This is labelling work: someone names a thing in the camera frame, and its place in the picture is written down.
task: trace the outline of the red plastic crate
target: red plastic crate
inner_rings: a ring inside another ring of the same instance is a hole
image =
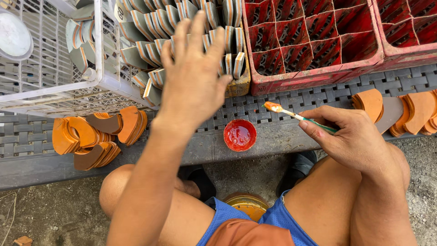
[[[437,61],[437,0],[372,0],[384,62],[371,71]]]
[[[349,81],[382,63],[371,0],[245,0],[252,95]]]

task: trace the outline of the shorts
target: shorts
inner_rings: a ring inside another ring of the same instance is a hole
[[[258,224],[264,223],[275,225],[290,230],[291,237],[293,238],[293,242],[296,246],[317,246],[317,244],[305,233],[305,231],[297,224],[297,222],[285,208],[284,195],[287,192],[288,190],[284,191],[281,194],[281,197],[276,200],[273,207],[267,209],[266,213],[263,214],[258,221]],[[215,197],[211,197],[205,203],[215,210],[215,215],[197,246],[205,246],[215,230],[223,222],[229,219],[239,218],[251,220],[244,212],[237,210],[222,201],[219,201]]]

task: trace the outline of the fingernail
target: fingernail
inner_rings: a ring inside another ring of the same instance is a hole
[[[308,126],[308,123],[303,120],[303,121],[299,122],[299,126],[300,126],[300,128],[302,128],[302,130],[305,130],[306,127]]]

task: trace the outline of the red bowl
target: red bowl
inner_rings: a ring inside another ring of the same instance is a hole
[[[225,127],[223,138],[233,151],[241,152],[250,149],[257,140],[257,130],[250,121],[235,119]]]

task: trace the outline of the black sandal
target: black sandal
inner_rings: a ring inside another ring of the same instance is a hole
[[[276,196],[280,197],[284,191],[293,188],[299,179],[306,177],[316,162],[315,151],[293,153],[291,162],[276,187]]]
[[[199,200],[202,202],[206,202],[206,200],[215,197],[217,194],[217,190],[206,174],[202,164],[180,167],[179,177],[182,180],[191,180],[197,185],[200,190]]]

